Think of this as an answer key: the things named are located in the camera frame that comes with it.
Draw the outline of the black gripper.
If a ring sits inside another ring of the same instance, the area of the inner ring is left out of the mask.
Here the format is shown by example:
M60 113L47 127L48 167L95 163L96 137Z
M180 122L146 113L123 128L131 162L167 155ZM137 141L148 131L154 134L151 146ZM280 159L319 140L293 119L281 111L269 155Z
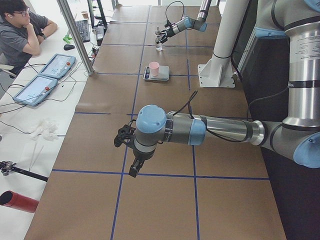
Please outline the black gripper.
M168 27L162 31L157 30L156 31L156 37L157 37L156 44L157 45L163 44L168 40L168 38L171 38L174 35L175 35L175 32L172 27Z
M134 159L132 165L130 166L128 174L131 177L136 178L137 175L139 174L140 169L143 167L144 162L153 157L153 155L155 153L155 149L153 149L152 151L148 151L148 152L140 151L137 148L133 148L132 150L133 150L133 154L135 156L135 159Z

